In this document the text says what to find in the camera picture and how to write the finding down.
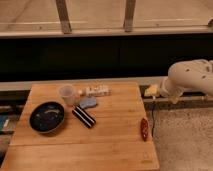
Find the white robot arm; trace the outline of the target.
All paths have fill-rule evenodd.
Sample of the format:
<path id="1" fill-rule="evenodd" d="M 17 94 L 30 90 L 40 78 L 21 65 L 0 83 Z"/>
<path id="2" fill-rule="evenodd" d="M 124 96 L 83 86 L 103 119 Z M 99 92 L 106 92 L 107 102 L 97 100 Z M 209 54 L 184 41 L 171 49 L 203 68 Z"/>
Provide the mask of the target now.
<path id="1" fill-rule="evenodd" d="M 213 97 L 213 60 L 198 59 L 174 63 L 159 84 L 151 84 L 145 89 L 144 96 L 163 96 L 176 104 L 184 92 L 194 90 Z"/>

